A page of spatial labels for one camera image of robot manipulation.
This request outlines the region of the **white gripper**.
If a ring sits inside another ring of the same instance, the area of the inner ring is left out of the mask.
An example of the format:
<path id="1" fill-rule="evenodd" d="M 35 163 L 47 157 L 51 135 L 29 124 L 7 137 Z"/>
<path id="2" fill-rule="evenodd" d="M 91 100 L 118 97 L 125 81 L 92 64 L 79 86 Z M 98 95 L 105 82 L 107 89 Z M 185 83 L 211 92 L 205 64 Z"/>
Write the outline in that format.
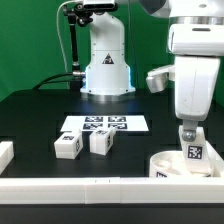
<path id="1" fill-rule="evenodd" d="M 183 121 L 182 139 L 194 141 L 198 122 L 209 112 L 220 67 L 219 57 L 176 56 L 173 65 L 154 69 L 146 82 L 152 93 L 175 82 L 175 113 Z"/>

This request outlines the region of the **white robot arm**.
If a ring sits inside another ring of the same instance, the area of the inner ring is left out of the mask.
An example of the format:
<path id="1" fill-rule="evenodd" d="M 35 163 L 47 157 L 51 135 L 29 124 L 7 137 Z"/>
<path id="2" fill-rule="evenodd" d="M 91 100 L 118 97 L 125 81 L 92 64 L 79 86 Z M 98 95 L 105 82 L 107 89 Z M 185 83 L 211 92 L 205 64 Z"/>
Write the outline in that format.
<path id="1" fill-rule="evenodd" d="M 124 33 L 119 20 L 109 14 L 124 0 L 83 0 L 92 14 L 91 62 L 81 91 L 95 96 L 115 96 L 132 91 L 124 68 Z M 146 82 L 151 92 L 175 82 L 175 112 L 183 121 L 180 136 L 193 142 L 198 123 L 207 117 L 224 56 L 224 0 L 139 0 L 151 16 L 170 20 L 167 50 L 175 56 L 172 65 L 154 69 Z"/>

